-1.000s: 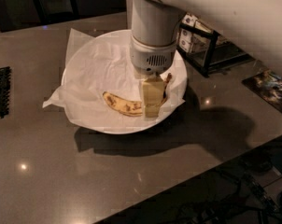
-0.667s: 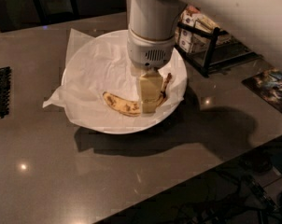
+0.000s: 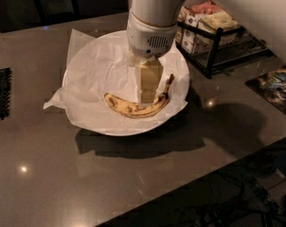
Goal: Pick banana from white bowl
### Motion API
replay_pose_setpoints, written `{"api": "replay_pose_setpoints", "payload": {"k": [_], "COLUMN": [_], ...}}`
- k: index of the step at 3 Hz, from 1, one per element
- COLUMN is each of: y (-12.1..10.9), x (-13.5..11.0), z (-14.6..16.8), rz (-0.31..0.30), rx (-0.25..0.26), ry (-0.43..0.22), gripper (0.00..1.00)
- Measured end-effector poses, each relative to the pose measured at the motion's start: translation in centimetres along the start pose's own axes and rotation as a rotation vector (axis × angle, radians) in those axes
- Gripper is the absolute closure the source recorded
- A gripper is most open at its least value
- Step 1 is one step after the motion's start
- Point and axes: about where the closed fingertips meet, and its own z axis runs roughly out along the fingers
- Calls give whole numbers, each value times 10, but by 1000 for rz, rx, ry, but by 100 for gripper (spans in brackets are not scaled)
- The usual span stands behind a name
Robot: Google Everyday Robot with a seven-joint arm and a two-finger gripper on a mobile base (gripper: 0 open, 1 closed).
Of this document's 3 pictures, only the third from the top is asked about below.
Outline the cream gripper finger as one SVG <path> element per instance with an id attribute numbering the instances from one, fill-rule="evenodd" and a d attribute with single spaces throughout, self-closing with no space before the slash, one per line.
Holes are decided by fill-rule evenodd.
<path id="1" fill-rule="evenodd" d="M 139 65 L 141 104 L 153 103 L 162 74 L 163 65 L 156 57 L 149 58 Z"/>
<path id="2" fill-rule="evenodd" d="M 137 100 L 141 101 L 141 81 L 140 81 L 140 64 L 142 59 L 137 57 L 132 50 L 128 51 L 128 64 L 134 69 L 134 77 L 136 83 Z"/>

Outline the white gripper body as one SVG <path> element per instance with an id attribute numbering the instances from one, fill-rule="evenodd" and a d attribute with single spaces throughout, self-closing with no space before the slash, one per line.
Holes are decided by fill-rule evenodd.
<path id="1" fill-rule="evenodd" d="M 134 55 L 140 58 L 162 57 L 172 47 L 177 25 L 151 26 L 129 14 L 127 25 L 128 45 Z"/>

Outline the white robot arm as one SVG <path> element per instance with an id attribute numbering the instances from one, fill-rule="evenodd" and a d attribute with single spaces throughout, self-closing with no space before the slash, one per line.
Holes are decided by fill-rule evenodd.
<path id="1" fill-rule="evenodd" d="M 186 0 L 132 0 L 128 44 L 139 58 L 169 52 Z M 286 63 L 286 0 L 212 0 Z"/>

